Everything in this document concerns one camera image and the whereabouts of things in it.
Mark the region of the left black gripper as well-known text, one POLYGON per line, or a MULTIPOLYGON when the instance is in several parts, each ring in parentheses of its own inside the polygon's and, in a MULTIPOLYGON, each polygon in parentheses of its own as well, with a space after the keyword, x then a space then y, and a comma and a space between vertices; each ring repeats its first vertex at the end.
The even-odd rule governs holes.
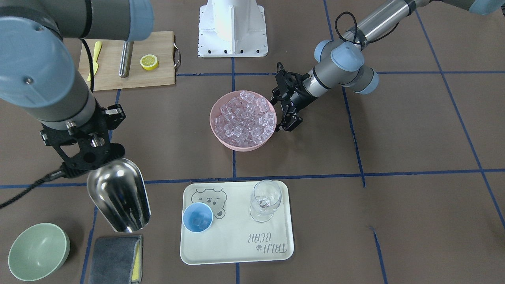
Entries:
POLYGON ((304 75, 285 70, 281 62, 276 68, 277 86, 272 90, 270 103, 279 104, 278 120, 275 131, 294 131, 302 122, 303 118, 298 115, 298 111, 312 104, 317 97, 314 97, 305 88, 303 82, 310 79, 306 73, 304 75))

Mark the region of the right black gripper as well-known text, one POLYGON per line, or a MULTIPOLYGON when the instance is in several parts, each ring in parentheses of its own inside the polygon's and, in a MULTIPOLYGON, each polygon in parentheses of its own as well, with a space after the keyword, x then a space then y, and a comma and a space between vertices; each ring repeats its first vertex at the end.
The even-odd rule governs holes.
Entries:
POLYGON ((44 125, 40 131, 44 144, 53 147, 63 160, 59 169, 48 174, 48 178, 76 178, 123 158, 124 146, 111 143, 109 131, 116 129, 125 118, 120 104, 108 108, 96 104, 93 115, 83 126, 71 124, 60 131, 44 125))

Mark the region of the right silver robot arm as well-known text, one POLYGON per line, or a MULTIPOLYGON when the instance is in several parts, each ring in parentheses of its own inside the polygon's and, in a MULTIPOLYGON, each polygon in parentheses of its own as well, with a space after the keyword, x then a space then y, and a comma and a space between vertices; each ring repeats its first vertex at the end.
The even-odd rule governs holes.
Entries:
POLYGON ((139 41, 153 30, 149 0, 2 0, 1 99, 38 120, 44 144, 73 178, 124 157, 108 132, 125 119, 119 104, 103 108, 63 43, 64 38, 139 41))

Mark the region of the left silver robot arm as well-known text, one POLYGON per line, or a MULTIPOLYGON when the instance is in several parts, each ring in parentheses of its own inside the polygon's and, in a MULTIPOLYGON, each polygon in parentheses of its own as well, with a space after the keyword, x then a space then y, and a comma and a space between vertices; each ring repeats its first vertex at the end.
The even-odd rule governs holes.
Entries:
POLYGON ((332 13, 323 1, 330 38, 311 63, 289 71, 280 62, 270 103, 275 131, 293 131, 300 112, 329 91, 368 95, 382 74, 504 73, 503 0, 357 0, 356 11, 332 13))

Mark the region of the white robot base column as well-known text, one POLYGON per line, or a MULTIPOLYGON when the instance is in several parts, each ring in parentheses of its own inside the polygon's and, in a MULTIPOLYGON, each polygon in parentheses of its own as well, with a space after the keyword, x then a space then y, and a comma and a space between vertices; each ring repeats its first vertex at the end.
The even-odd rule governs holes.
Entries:
POLYGON ((199 57, 252 58, 268 55, 265 10, 255 0, 208 0, 198 14, 199 57))

